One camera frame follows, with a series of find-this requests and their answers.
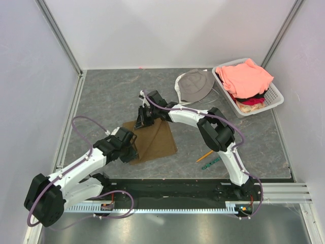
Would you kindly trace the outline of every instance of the brown towel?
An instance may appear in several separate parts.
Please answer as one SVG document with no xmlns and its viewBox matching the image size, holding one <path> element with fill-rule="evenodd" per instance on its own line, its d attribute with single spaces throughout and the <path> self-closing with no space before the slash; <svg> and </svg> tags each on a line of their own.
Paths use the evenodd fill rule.
<svg viewBox="0 0 325 244">
<path fill-rule="evenodd" d="M 137 130 L 134 129 L 135 124 L 136 121 L 123 124 L 123 127 L 138 136 L 135 145 L 139 159 L 131 161 L 130 164 L 138 164 L 176 154 L 177 147 L 167 121 L 162 121 L 159 118 L 154 121 L 153 125 Z"/>
</svg>

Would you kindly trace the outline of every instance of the yellow pencil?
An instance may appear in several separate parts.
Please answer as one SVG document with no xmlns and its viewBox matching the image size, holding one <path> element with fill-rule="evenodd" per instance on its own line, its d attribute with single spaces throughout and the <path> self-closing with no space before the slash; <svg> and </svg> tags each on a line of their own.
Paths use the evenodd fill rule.
<svg viewBox="0 0 325 244">
<path fill-rule="evenodd" d="M 196 162 L 201 161 L 202 159 L 206 158 L 208 155 L 212 154 L 214 152 L 214 150 L 209 151 L 207 154 L 205 154 L 204 156 L 200 157 Z"/>
</svg>

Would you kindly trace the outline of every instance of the gray table surface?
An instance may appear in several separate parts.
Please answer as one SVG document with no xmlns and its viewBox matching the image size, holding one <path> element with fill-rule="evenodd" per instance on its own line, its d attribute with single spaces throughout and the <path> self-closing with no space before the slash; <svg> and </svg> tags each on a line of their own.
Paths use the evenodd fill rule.
<svg viewBox="0 0 325 244">
<path fill-rule="evenodd" d="M 158 90 L 167 102 L 178 101 L 174 90 L 175 79 L 190 69 L 134 69 L 134 70 L 90 70 L 87 72 L 77 115 L 96 119 L 108 130 L 135 120 L 141 101 L 139 91 Z M 239 154 L 248 171 L 262 178 L 290 178 L 275 122 L 270 111 L 239 119 L 220 93 L 211 91 L 203 100 L 188 105 L 195 109 L 217 107 L 246 136 L 247 142 L 239 148 Z M 78 129 L 95 143 L 105 134 L 96 125 L 81 119 Z M 117 160 L 99 172 L 110 178 L 227 178 L 222 161 L 206 170 L 201 167 L 215 159 L 213 153 L 199 163 L 196 160 L 209 151 L 199 131 L 191 126 L 170 123 L 178 148 L 176 155 L 148 161 L 138 165 L 124 164 Z M 67 165 L 87 151 L 87 145 L 72 132 L 64 164 Z"/>
<path fill-rule="evenodd" d="M 241 221 L 204 213 L 91 218 L 64 231 L 46 228 L 39 244 L 311 244 L 299 205 L 288 206 L 265 204 L 251 220 Z M 63 228 L 87 215 L 65 213 L 53 227 Z"/>
</svg>

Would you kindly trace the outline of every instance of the white plastic basket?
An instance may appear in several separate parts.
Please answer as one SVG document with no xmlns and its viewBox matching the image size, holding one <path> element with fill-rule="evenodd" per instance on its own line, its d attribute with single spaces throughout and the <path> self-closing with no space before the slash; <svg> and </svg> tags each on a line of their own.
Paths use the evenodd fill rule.
<svg viewBox="0 0 325 244">
<path fill-rule="evenodd" d="M 246 60 L 248 60 L 247 58 L 241 58 L 241 59 L 237 59 L 235 61 L 231 61 L 222 65 L 219 65 L 217 67 L 222 67 L 222 66 L 236 66 L 238 64 L 242 64 L 244 63 Z M 252 114 L 257 114 L 257 113 L 261 113 L 264 112 L 266 110 L 269 110 L 271 108 L 274 108 L 278 105 L 280 105 L 281 103 L 283 103 L 284 98 L 283 95 L 279 92 L 279 90 L 275 87 L 275 85 L 273 83 L 270 84 L 268 91 L 265 93 L 264 97 L 265 97 L 265 107 L 261 108 L 259 110 L 255 110 L 249 113 L 243 113 L 242 111 L 240 111 L 240 109 L 238 108 L 238 106 L 236 105 L 236 103 L 233 101 L 233 99 L 230 97 L 228 91 L 226 91 L 223 88 L 223 84 L 221 82 L 221 80 L 219 80 L 219 78 L 217 77 L 215 70 L 217 67 L 214 67 L 212 69 L 212 73 L 216 79 L 216 83 L 219 87 L 219 89 L 221 90 L 224 98 L 226 99 L 226 101 L 229 103 L 229 105 L 231 106 L 232 110 L 234 111 L 235 115 L 238 118 L 244 118 L 247 116 L 250 116 Z"/>
</svg>

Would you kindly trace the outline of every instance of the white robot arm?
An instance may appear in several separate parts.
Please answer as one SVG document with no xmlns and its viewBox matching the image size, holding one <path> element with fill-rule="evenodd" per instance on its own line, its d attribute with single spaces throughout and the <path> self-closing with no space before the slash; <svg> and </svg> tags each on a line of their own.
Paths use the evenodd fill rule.
<svg viewBox="0 0 325 244">
<path fill-rule="evenodd" d="M 157 118 L 198 128 L 206 145 L 220 155 L 229 172 L 233 191 L 242 192 L 243 195 L 250 191 L 254 183 L 251 177 L 244 173 L 247 171 L 237 151 L 232 150 L 235 145 L 234 130 L 218 119 L 199 114 L 201 112 L 224 118 L 220 110 L 212 108 L 210 110 L 195 110 L 197 113 L 193 113 L 177 103 L 167 104 L 157 91 L 152 91 L 147 95 L 151 102 L 161 108 L 174 109 L 166 111 L 151 104 L 143 92 L 139 97 L 143 100 L 143 104 L 139 107 L 135 129 L 150 126 Z M 83 181 L 86 176 L 118 158 L 125 163 L 137 158 L 135 140 L 136 135 L 133 132 L 123 127 L 117 127 L 108 137 L 93 145 L 91 155 L 88 152 L 69 166 L 47 177 L 42 174 L 37 175 L 32 180 L 24 206 L 30 210 L 43 189 L 59 177 L 60 180 L 47 190 L 32 213 L 45 227 L 54 224 L 65 209 L 101 193 L 105 182 L 107 182 L 105 178 L 96 174 Z M 84 158 L 86 158 L 84 163 L 73 168 Z M 73 169 L 69 173 L 64 174 L 71 168 Z"/>
</svg>

